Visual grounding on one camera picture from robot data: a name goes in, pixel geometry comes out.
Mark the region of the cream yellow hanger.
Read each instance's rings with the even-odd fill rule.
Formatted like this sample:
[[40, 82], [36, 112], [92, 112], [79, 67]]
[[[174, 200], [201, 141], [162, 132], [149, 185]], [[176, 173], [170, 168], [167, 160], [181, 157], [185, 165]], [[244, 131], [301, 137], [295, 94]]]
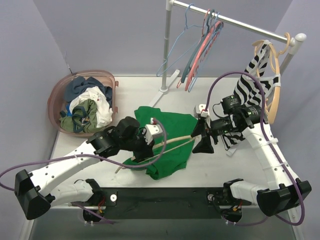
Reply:
[[[167, 145], [168, 145], [168, 144], [175, 143], [175, 142], [181, 142], [181, 141], [184, 141], [184, 140], [187, 140], [187, 141], [184, 142], [184, 143], [182, 143], [182, 144], [180, 144], [180, 145], [178, 145], [178, 146], [176, 146], [176, 147], [173, 147], [173, 148], [171, 148], [171, 149], [169, 149], [169, 150], [165, 150], [165, 151], [164, 151], [164, 154], [165, 154], [165, 153], [168, 153], [168, 152], [170, 152], [170, 151], [172, 151], [172, 150], [175, 150], [175, 149], [177, 149], [177, 148], [179, 148], [179, 147], [182, 147], [182, 146], [184, 146], [184, 145], [186, 145], [186, 144], [188, 144], [188, 143], [191, 143], [192, 141], [194, 141], [194, 140], [197, 139], [197, 138], [198, 138], [198, 137], [191, 137], [190, 135], [185, 135], [185, 136], [180, 136], [180, 137], [176, 137], [176, 138], [171, 138], [171, 139], [169, 139], [169, 140], [166, 141], [166, 144], [167, 144]], [[156, 150], [156, 149], [162, 147], [164, 144], [165, 144], [165, 142], [162, 141], [162, 142], [160, 142], [160, 143], [158, 143], [158, 144], [155, 144], [152, 149], [153, 149], [153, 150]], [[153, 158], [155, 158], [155, 157], [157, 157], [157, 156], [159, 156], [159, 155], [160, 155], [160, 154], [157, 154], [157, 155], [155, 155], [155, 156], [153, 156], [153, 157], [146, 158], [146, 159], [142, 160], [142, 163], [143, 163], [143, 162], [146, 162], [146, 161], [149, 161], [149, 160], [151, 160], [151, 159], [153, 159]], [[133, 157], [131, 157], [130, 160], [133, 161], [133, 160], [135, 160], [135, 159], [136, 159], [136, 157], [133, 156]], [[124, 170], [124, 169], [126, 169], [126, 168], [125, 168], [125, 167], [122, 167], [122, 166], [119, 166], [114, 173], [117, 174], [117, 173], [118, 173], [120, 170], [122, 170], [122, 169]]]

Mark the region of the green tank top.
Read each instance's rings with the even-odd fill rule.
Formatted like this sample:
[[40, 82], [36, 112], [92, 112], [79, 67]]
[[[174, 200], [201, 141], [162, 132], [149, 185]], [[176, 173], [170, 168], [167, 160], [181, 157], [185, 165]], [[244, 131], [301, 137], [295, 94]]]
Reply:
[[151, 117], [159, 120], [166, 130], [168, 140], [185, 136], [187, 138], [168, 142], [165, 153], [152, 165], [131, 170], [145, 171], [153, 180], [160, 180], [185, 169], [194, 147], [195, 140], [190, 138], [190, 134], [197, 123], [196, 118], [191, 114], [165, 112], [149, 106], [140, 106], [134, 111], [134, 115], [141, 126], [148, 124]]

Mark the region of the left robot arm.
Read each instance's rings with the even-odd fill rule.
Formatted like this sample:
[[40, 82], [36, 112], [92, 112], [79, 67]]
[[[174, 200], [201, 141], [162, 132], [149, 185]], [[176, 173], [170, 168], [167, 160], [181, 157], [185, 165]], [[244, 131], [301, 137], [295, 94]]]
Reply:
[[67, 203], [97, 206], [106, 197], [94, 179], [78, 180], [67, 186], [62, 183], [121, 150], [134, 153], [137, 159], [150, 158], [154, 155], [155, 139], [163, 134], [156, 120], [151, 119], [142, 127], [135, 118], [127, 116], [116, 126], [94, 133], [57, 161], [31, 172], [19, 171], [15, 175], [14, 193], [26, 219], [37, 219], [50, 208]]

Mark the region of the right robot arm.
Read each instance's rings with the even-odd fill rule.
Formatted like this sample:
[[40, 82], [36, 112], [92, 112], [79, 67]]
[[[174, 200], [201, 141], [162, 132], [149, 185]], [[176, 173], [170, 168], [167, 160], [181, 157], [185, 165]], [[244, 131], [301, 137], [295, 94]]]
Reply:
[[221, 192], [223, 201], [231, 205], [250, 202], [268, 217], [299, 206], [312, 187], [307, 180], [301, 181], [284, 159], [267, 119], [261, 117], [261, 107], [241, 105], [235, 95], [223, 98], [221, 105], [226, 116], [216, 120], [211, 120], [205, 104], [194, 107], [197, 123], [191, 136], [201, 136], [201, 140], [192, 152], [212, 154], [218, 137], [240, 133], [240, 139], [248, 141], [255, 152], [267, 180], [267, 186], [241, 178], [225, 182]]

